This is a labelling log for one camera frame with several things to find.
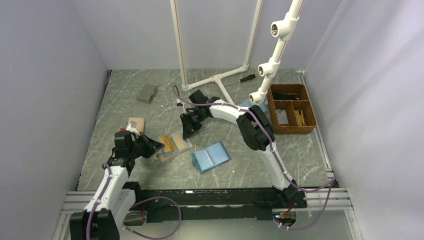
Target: table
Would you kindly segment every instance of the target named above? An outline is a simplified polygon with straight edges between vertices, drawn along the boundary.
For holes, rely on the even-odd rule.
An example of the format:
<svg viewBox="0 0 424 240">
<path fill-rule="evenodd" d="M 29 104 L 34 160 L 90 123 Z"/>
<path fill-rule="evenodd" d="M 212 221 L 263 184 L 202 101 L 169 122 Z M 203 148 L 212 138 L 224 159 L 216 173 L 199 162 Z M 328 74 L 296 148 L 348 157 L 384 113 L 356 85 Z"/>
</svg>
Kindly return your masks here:
<svg viewBox="0 0 424 240">
<path fill-rule="evenodd" d="M 229 69 L 188 69 L 189 83 L 203 80 Z M 256 79 L 227 87 L 236 104 L 248 100 L 262 83 L 256 69 L 223 79 L 224 85 L 237 82 L 249 74 Z M 299 83 L 295 70 L 278 70 L 273 83 Z M 158 86 L 151 103 L 137 100 L 144 84 Z M 180 114 L 172 86 L 181 89 L 180 71 L 177 69 L 113 70 L 109 78 L 103 101 L 98 112 L 94 132 L 79 179 L 78 191 L 95 191 L 103 178 L 101 164 L 108 160 L 114 147 L 114 133 L 125 128 L 129 117 L 145 118 L 144 133 L 157 140 L 157 136 L 171 135 L 182 130 Z M 200 89 L 207 97 L 225 99 L 215 83 Z M 183 97 L 189 93 L 180 90 Z M 317 187 L 327 182 L 326 164 L 320 152 L 316 133 L 299 135 L 275 135 L 277 148 L 288 172 L 299 186 Z M 138 181 L 142 189 L 217 189 L 217 188 L 261 188 L 271 187 L 271 179 L 260 157 L 248 148 L 237 125 L 222 119 L 206 119 L 201 130 L 190 138 L 193 148 L 167 161 L 159 159 L 136 160 L 129 178 Z M 192 165 L 191 153 L 222 141 L 231 155 L 231 160 L 204 174 Z"/>
</svg>

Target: blue open notebook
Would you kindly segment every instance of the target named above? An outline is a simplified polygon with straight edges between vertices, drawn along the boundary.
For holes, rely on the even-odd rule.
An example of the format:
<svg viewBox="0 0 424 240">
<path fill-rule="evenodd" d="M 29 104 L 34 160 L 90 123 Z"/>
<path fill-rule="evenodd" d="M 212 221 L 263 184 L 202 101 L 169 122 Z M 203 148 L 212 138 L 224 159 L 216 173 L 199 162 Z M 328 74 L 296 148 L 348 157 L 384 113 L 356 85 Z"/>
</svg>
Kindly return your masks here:
<svg viewBox="0 0 424 240">
<path fill-rule="evenodd" d="M 222 141 L 193 152 L 191 157 L 191 163 L 201 174 L 231 159 Z"/>
</svg>

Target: blue object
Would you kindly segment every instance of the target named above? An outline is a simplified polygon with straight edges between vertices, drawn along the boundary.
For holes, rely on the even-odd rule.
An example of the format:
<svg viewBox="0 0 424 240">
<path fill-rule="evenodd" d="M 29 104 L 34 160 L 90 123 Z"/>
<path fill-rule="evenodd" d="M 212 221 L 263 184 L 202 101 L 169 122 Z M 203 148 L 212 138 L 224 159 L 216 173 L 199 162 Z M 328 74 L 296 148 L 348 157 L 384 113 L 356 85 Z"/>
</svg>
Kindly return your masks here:
<svg viewBox="0 0 424 240">
<path fill-rule="evenodd" d="M 253 104 L 250 100 L 247 100 L 247 101 L 242 102 L 242 103 L 240 103 L 240 104 L 239 104 L 239 106 L 240 106 L 240 107 L 248 107 L 248 108 L 252 107 L 253 105 L 254 105 L 254 104 Z M 267 105 L 268 105 L 268 99 L 266 99 L 263 103 L 261 103 L 261 104 L 259 105 L 260 109 L 261 109 L 264 113 L 268 112 Z"/>
<path fill-rule="evenodd" d="M 193 152 L 191 157 L 191 163 L 200 174 L 231 160 L 231 156 L 222 141 L 208 146 L 206 149 Z"/>
</svg>

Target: screwdriver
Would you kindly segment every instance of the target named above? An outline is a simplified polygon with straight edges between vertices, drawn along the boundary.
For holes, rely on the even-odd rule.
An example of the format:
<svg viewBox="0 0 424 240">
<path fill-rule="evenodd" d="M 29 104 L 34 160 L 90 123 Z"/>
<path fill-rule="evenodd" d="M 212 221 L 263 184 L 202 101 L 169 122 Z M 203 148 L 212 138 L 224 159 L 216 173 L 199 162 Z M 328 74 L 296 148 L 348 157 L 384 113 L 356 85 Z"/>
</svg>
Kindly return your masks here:
<svg viewBox="0 0 424 240">
<path fill-rule="evenodd" d="M 242 79 L 239 79 L 236 82 L 233 82 L 233 83 L 230 83 L 230 84 L 226 85 L 225 87 L 231 86 L 233 84 L 241 84 L 243 82 L 250 81 L 250 80 L 252 80 L 254 78 L 256 78 L 256 75 L 255 74 L 250 74 L 250 75 L 248 75 L 246 77 L 243 77 Z"/>
</svg>

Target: pipe opening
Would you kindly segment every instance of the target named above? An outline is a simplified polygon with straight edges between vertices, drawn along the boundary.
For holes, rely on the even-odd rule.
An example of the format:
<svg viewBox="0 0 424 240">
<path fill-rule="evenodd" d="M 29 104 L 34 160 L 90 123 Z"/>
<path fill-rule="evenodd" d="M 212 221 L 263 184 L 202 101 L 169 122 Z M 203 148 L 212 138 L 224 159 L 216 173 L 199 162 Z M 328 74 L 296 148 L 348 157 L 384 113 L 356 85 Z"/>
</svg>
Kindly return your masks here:
<svg viewBox="0 0 424 240">
<path fill-rule="evenodd" d="M 271 34 L 272 34 L 273 36 L 277 36 L 277 34 L 278 34 L 278 27 L 277 27 L 277 25 L 276 25 L 276 24 L 273 24 L 273 25 L 271 26 Z"/>
<path fill-rule="evenodd" d="M 264 75 L 264 69 L 259 66 L 259 68 L 257 69 L 257 71 L 259 72 L 259 75 L 263 76 Z"/>
</svg>

